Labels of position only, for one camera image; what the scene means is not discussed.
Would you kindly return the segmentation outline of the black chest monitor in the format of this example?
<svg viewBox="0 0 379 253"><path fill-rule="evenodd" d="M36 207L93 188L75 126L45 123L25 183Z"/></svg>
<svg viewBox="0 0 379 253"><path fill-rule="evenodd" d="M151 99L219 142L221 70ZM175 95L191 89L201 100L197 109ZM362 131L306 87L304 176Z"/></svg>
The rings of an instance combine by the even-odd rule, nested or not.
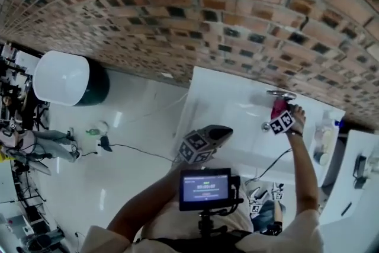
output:
<svg viewBox="0 0 379 253"><path fill-rule="evenodd" d="M196 169L181 172L179 209L213 210L232 205L231 169Z"/></svg>

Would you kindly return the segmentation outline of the white sink basin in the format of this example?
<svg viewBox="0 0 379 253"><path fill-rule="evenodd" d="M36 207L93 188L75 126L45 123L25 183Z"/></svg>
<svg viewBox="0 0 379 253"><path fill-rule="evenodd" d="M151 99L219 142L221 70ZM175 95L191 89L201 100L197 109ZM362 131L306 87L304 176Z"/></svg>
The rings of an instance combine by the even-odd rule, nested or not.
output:
<svg viewBox="0 0 379 253"><path fill-rule="evenodd" d="M231 138L217 151L209 165L233 167L247 179L294 184L293 154L285 134L263 132L269 123L276 97L269 90L281 90L272 85L223 72L195 67L181 119L176 130L172 154L176 155L183 137L192 130L211 124L233 129ZM303 139L309 155L320 144L319 131L332 128L334 136L328 148L333 152L338 128L321 125L323 112L330 111L334 120L342 120L345 111L329 104L295 93L289 101L306 112Z"/></svg>

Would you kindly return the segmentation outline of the white pump bottle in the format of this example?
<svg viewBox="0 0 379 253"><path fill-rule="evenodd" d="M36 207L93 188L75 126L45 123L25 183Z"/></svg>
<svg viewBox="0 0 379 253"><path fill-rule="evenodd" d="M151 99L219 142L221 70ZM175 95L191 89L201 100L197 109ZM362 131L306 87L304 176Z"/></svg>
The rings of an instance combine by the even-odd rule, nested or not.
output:
<svg viewBox="0 0 379 253"><path fill-rule="evenodd" d="M331 114L332 113L330 111L327 111L327 110L325 110L323 112L321 125L323 125L323 126L333 126L334 125L335 120L333 119Z"/></svg>

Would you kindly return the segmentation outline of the person's right forearm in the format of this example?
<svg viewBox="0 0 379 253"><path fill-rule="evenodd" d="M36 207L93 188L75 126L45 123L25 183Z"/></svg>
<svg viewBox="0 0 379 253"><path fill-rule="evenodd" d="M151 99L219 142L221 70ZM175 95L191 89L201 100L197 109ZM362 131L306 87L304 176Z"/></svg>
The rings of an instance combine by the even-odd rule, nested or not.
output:
<svg viewBox="0 0 379 253"><path fill-rule="evenodd" d="M299 134L289 133L287 137L293 152L297 215L317 211L319 188L310 155Z"/></svg>

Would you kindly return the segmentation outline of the pink cloth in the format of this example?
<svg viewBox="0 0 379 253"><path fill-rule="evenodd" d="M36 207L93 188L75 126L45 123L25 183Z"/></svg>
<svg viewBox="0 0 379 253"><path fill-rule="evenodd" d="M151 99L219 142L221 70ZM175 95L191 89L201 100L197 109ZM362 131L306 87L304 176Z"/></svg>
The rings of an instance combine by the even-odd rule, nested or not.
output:
<svg viewBox="0 0 379 253"><path fill-rule="evenodd" d="M289 108L285 98L277 97L272 106L271 119L279 117L283 112L289 110Z"/></svg>

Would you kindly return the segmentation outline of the dark cup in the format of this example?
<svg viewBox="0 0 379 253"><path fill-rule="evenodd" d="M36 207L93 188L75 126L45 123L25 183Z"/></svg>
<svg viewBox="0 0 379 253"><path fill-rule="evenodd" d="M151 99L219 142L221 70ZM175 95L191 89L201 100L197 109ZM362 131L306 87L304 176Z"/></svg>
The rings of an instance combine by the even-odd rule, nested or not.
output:
<svg viewBox="0 0 379 253"><path fill-rule="evenodd" d="M326 152L315 152L313 157L314 160L321 166L325 166L329 161L329 154Z"/></svg>

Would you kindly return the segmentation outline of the person's legs and shoes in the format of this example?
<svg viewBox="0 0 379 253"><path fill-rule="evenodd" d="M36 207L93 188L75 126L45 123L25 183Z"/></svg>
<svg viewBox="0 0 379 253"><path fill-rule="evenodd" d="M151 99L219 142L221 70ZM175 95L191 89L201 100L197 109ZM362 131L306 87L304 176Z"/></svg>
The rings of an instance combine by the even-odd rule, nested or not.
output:
<svg viewBox="0 0 379 253"><path fill-rule="evenodd" d="M285 206L281 203L284 184L274 182L270 190L261 186L248 191L250 220L254 232L277 236L283 229Z"/></svg>

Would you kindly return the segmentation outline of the chrome faucet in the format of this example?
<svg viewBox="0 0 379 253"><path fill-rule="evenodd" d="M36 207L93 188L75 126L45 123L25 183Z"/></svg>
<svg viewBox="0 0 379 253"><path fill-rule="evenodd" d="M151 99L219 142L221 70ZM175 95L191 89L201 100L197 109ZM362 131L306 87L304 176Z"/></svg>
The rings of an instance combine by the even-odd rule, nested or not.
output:
<svg viewBox="0 0 379 253"><path fill-rule="evenodd" d="M282 98L285 101L291 101L297 98L297 95L295 93L288 92L288 91L269 90L266 93L276 98Z"/></svg>

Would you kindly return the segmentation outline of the person's left forearm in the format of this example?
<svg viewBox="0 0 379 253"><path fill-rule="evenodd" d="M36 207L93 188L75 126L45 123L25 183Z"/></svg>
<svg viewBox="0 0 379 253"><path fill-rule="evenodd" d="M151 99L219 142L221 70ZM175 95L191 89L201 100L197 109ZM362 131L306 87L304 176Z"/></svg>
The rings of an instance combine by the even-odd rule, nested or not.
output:
<svg viewBox="0 0 379 253"><path fill-rule="evenodd" d="M116 214L107 230L132 241L137 232L149 223L179 191L181 171L191 165L181 162L160 180L131 198Z"/></svg>

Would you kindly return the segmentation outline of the black power adapter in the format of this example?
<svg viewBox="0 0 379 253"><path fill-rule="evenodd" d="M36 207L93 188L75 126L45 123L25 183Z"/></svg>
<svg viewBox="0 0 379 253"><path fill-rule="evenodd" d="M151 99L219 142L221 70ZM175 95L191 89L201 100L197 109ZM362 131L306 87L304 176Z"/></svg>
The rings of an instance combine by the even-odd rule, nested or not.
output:
<svg viewBox="0 0 379 253"><path fill-rule="evenodd" d="M99 147L101 147L103 150L107 152L112 152L113 150L111 149L110 141L108 136L101 136L99 139Z"/></svg>

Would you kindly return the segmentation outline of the person's cream t-shirt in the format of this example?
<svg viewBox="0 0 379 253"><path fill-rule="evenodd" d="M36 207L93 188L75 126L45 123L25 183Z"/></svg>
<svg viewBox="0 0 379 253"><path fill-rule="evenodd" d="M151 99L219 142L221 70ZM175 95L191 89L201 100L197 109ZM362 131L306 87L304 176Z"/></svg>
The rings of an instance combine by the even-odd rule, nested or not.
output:
<svg viewBox="0 0 379 253"><path fill-rule="evenodd" d="M250 235L236 244L245 253L323 253L319 214L315 210L296 214L289 226L277 236L254 232L247 202L243 202L234 213L226 217L216 216L215 223L226 225L227 232L250 232ZM175 198L145 224L132 241L107 228L91 226L80 253L178 253L152 239L200 237L197 213L180 211L177 192Z"/></svg>

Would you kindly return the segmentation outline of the person's right hand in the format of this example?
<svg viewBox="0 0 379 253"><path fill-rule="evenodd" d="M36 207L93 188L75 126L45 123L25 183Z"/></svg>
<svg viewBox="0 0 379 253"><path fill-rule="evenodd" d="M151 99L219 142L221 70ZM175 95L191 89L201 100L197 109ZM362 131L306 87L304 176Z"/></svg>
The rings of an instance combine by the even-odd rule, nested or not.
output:
<svg viewBox="0 0 379 253"><path fill-rule="evenodd" d="M306 123L305 111L301 106L296 104L293 106L293 109L291 110L291 115L294 119L294 124L291 126L291 130L293 132L303 134L304 125Z"/></svg>

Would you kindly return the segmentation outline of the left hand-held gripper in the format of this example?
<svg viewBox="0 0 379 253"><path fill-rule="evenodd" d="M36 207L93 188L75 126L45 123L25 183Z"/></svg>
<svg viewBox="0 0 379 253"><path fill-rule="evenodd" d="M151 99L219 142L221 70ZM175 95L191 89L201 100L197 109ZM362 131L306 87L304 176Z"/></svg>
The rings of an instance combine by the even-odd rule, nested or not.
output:
<svg viewBox="0 0 379 253"><path fill-rule="evenodd" d="M183 138L179 146L179 156L188 164L207 162L232 134L232 128L214 124L205 129L193 130Z"/></svg>

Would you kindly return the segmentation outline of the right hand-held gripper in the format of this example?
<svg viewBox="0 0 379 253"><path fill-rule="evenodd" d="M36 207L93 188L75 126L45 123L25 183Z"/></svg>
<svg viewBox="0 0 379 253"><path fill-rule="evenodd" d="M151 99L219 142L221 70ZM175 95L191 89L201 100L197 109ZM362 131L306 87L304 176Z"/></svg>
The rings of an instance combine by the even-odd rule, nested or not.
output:
<svg viewBox="0 0 379 253"><path fill-rule="evenodd" d="M285 133L291 129L291 126L294 124L294 119L291 115L291 110L293 105L289 105L289 110L283 112L279 117L271 119L269 125L274 135Z"/></svg>

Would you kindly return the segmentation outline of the black chest harness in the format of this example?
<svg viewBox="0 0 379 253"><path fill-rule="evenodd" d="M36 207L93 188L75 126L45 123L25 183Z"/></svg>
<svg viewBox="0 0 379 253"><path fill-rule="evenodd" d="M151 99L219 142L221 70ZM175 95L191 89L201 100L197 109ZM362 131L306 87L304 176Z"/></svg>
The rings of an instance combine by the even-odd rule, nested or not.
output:
<svg viewBox="0 0 379 253"><path fill-rule="evenodd" d="M178 253L245 253L236 244L250 232L233 230L216 236L206 236L194 239L157 238L152 241L160 242Z"/></svg>

